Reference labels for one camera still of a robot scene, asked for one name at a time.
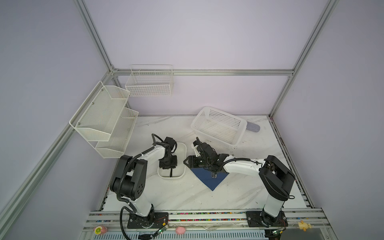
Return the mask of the white rectangular plastic tray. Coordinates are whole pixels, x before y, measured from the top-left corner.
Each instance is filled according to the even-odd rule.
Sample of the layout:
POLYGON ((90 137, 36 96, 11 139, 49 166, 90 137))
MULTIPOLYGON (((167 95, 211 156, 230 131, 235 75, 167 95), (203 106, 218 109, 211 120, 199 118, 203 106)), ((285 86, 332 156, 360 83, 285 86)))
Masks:
POLYGON ((170 150, 170 147, 164 148, 164 157, 159 159, 157 173, 162 179, 179 180, 186 172, 183 161, 187 158, 187 146, 177 142, 174 148, 174 150, 170 150))

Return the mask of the blue paper napkin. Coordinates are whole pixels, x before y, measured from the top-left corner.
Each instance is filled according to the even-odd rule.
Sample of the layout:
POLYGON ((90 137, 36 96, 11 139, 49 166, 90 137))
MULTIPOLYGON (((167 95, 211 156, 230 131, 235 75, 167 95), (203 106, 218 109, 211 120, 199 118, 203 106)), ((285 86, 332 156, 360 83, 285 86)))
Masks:
POLYGON ((220 183, 229 175, 228 173, 217 173, 213 178, 213 173, 203 168, 191 169, 194 175, 205 184, 211 191, 214 191, 220 183))

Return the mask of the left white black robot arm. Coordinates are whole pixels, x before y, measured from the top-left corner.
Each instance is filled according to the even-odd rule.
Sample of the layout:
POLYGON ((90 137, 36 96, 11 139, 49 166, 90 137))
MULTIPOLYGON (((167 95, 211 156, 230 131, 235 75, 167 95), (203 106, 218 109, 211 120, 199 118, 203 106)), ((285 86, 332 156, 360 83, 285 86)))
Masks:
POLYGON ((174 169, 178 166, 175 151, 177 142, 170 137, 164 140, 153 134, 152 146, 132 157, 123 155, 118 161, 110 183, 110 190, 116 194, 117 200, 124 202, 120 217, 124 212, 129 213, 126 224, 121 223, 123 229, 162 228, 168 223, 168 213, 156 213, 155 207, 144 195, 147 179, 148 158, 158 157, 159 168, 166 171, 166 177, 174 176, 174 169))

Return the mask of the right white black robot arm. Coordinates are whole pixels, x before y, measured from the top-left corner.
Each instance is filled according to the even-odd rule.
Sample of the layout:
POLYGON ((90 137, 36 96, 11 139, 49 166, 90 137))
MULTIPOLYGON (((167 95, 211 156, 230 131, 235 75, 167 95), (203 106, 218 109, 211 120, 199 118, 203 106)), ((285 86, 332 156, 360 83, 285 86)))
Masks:
POLYGON ((277 157, 269 155, 264 160, 237 158, 218 154, 216 150, 199 139, 193 142, 194 155, 184 160, 193 173, 212 191, 230 174, 259 176, 268 197, 259 216, 254 220, 258 226, 272 227, 283 220, 282 208, 291 196, 296 177, 277 157))

